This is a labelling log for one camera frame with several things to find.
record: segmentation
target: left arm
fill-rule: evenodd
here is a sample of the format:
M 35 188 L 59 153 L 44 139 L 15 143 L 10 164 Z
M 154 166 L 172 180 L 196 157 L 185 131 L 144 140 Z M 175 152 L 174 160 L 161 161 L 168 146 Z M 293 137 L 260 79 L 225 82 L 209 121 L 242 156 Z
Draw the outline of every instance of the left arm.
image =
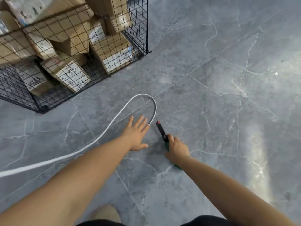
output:
M 148 147 L 141 144 L 149 129 L 143 116 L 122 135 L 72 161 L 41 186 L 0 215 L 0 225 L 72 226 L 86 210 L 94 195 L 130 151 Z

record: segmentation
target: right arm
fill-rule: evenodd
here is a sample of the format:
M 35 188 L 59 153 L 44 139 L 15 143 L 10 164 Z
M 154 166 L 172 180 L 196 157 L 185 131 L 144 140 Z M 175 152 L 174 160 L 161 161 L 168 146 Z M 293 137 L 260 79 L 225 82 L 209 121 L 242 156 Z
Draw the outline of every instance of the right arm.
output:
M 188 147 L 177 137 L 169 134 L 168 139 L 166 157 L 183 169 L 227 220 L 241 226 L 296 226 L 234 179 L 190 157 Z

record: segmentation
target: black tool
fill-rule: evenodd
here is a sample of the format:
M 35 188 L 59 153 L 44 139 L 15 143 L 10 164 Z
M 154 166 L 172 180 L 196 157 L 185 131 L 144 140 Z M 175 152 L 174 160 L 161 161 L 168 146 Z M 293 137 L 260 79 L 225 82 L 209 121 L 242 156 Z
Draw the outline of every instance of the black tool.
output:
M 161 136 L 163 138 L 163 141 L 165 143 L 165 147 L 167 149 L 167 151 L 169 151 L 169 141 L 168 141 L 168 136 L 166 135 L 166 133 L 164 132 L 164 129 L 162 128 L 162 125 L 160 124 L 160 121 L 156 122 L 156 125 L 159 129 L 159 132 L 161 133 Z

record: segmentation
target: forearm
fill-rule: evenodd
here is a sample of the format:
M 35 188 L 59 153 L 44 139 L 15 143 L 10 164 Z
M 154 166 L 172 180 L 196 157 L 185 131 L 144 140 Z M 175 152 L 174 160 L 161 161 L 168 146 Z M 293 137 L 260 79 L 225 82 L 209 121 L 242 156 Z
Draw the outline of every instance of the forearm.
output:
M 130 148 L 119 137 L 85 153 L 4 212 L 1 224 L 73 225 Z
M 294 225 L 285 215 L 220 171 L 191 157 L 179 166 L 212 204 L 230 221 L 241 225 Z

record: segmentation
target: hand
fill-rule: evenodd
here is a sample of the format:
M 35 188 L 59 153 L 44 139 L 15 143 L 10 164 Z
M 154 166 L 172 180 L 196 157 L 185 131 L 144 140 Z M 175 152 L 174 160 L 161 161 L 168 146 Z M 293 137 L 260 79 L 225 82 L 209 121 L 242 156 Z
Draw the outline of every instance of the hand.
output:
M 132 145 L 131 151 L 138 151 L 138 150 L 141 150 L 142 148 L 148 147 L 148 145 L 146 143 L 141 144 L 141 141 L 142 141 L 143 137 L 145 136 L 145 134 L 148 132 L 150 125 L 149 124 L 146 125 L 146 122 L 147 122 L 146 118 L 141 123 L 141 121 L 143 120 L 143 116 L 141 116 L 138 119 L 138 121 L 134 124 L 134 126 L 132 127 L 133 119 L 134 119 L 134 117 L 131 116 L 127 126 L 125 127 L 125 129 L 123 130 L 123 132 L 121 134 L 121 137 L 126 137 L 127 139 L 130 140 L 131 145 Z
M 168 134 L 169 141 L 169 152 L 166 152 L 166 157 L 173 163 L 179 164 L 179 162 L 185 158 L 189 157 L 189 149 L 188 147 L 181 142 L 177 137 L 173 137 L 171 134 Z

